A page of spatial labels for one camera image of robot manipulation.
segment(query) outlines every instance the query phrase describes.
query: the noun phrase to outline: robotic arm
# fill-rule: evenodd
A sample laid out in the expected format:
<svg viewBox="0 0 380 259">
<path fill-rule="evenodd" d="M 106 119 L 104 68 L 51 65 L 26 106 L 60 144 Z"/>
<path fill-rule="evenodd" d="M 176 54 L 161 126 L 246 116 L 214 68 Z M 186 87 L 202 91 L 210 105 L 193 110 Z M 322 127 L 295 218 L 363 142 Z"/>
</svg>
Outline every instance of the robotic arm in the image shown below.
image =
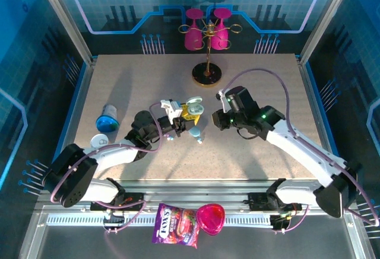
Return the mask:
<svg viewBox="0 0 380 259">
<path fill-rule="evenodd" d="M 245 128 L 253 139 L 260 137 L 291 155 L 304 165 L 317 181 L 301 185 L 298 181 L 279 179 L 267 191 L 266 200 L 274 210 L 285 208 L 288 204 L 319 205 L 327 214 L 341 217 L 344 209 L 355 200 L 357 189 L 353 183 L 326 159 L 333 159 L 341 168 L 348 171 L 358 183 L 362 183 L 362 166 L 347 163 L 322 147 L 313 143 L 294 126 L 294 135 L 288 123 L 277 109 L 266 106 L 260 108 L 248 90 L 242 86 L 226 92 L 219 91 L 217 99 L 223 108 L 213 113 L 213 122 L 220 130 L 236 128 L 238 133 Z M 257 198 L 252 198 L 252 205 Z"/>
<path fill-rule="evenodd" d="M 117 182 L 110 178 L 93 179 L 94 174 L 142 159 L 159 137 L 159 129 L 162 135 L 174 131 L 180 137 L 182 132 L 191 130 L 197 124 L 203 112 L 192 113 L 190 106 L 173 100 L 162 100 L 161 107 L 165 108 L 167 115 L 157 120 L 159 127 L 151 113 L 143 110 L 136 114 L 132 130 L 118 143 L 84 149 L 76 144 L 66 146 L 43 175 L 44 189 L 53 193 L 67 171 L 83 159 L 60 185 L 54 198 L 64 207 L 71 207 L 79 201 L 101 201 L 113 206 L 124 203 L 129 196 Z"/>
</svg>

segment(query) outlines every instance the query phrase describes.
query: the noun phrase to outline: beige table surface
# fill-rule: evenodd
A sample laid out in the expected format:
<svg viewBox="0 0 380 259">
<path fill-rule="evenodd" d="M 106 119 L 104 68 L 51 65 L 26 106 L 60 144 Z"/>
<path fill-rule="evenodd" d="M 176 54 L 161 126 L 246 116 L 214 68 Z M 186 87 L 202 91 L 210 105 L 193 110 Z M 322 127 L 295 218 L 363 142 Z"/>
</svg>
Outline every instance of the beige table surface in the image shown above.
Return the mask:
<svg viewBox="0 0 380 259">
<path fill-rule="evenodd" d="M 96 176 L 121 180 L 313 178 L 301 164 L 270 143 L 260 138 L 244 140 L 235 129 L 220 131 L 211 119 L 211 114 L 221 108 L 215 98 L 219 89 L 245 69 L 267 68 L 279 73 L 289 89 L 292 123 L 320 144 L 295 56 L 212 55 L 212 62 L 223 71 L 222 80 L 212 88 L 196 85 L 191 77 L 192 68 L 204 60 L 204 54 L 99 56 L 75 138 L 80 147 L 89 147 L 92 136 L 99 133 L 95 121 L 106 103 L 117 107 L 121 124 L 117 132 L 109 135 L 112 141 L 126 136 L 137 112 L 162 99 L 185 102 L 201 96 L 205 111 L 199 121 L 202 144 L 185 132 L 174 141 L 164 139 L 158 153 L 149 153 L 140 161 L 115 166 Z M 271 105 L 285 114 L 284 91 L 273 76 L 251 72 L 234 85 L 245 86 L 260 107 Z M 161 108 L 154 112 L 157 117 L 164 115 Z"/>
</svg>

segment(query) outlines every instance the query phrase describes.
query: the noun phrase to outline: snack bag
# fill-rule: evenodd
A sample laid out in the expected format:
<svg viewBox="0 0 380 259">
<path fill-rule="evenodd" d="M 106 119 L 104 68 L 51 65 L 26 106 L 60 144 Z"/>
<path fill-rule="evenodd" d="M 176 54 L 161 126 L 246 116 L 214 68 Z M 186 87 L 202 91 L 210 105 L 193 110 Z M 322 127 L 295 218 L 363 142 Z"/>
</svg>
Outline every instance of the snack bag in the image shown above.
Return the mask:
<svg viewBox="0 0 380 259">
<path fill-rule="evenodd" d="M 196 210 L 160 204 L 153 232 L 153 243 L 182 244 L 197 248 L 200 226 Z"/>
</svg>

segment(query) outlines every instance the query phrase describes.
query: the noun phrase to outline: pink wine glass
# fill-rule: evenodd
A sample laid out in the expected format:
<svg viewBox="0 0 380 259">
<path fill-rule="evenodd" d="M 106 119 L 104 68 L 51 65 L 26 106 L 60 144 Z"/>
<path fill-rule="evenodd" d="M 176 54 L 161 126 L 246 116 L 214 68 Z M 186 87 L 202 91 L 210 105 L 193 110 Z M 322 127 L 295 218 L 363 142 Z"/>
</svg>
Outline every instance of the pink wine glass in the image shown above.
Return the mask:
<svg viewBox="0 0 380 259">
<path fill-rule="evenodd" d="M 228 8 L 217 8 L 214 15 L 220 19 L 220 22 L 215 26 L 216 34 L 211 38 L 211 47 L 216 50 L 223 50 L 228 45 L 228 29 L 223 24 L 223 20 L 229 18 L 232 13 Z"/>
<path fill-rule="evenodd" d="M 203 17 L 203 12 L 198 8 L 191 8 L 186 11 L 186 16 L 192 19 L 192 24 L 185 33 L 185 47 L 195 51 L 202 47 L 202 31 L 197 27 L 196 20 Z"/>
</svg>

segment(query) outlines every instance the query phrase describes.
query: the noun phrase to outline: black round base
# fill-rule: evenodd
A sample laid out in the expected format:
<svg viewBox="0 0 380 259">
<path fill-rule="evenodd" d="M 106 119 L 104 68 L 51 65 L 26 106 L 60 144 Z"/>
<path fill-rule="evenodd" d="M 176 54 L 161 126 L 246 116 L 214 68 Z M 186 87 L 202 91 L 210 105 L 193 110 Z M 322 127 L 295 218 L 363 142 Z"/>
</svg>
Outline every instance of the black round base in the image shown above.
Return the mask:
<svg viewBox="0 0 380 259">
<path fill-rule="evenodd" d="M 207 63 L 199 63 L 192 70 L 192 78 L 201 86 L 211 87 L 216 85 L 221 79 L 221 69 L 210 63 L 209 74 L 206 74 Z"/>
</svg>

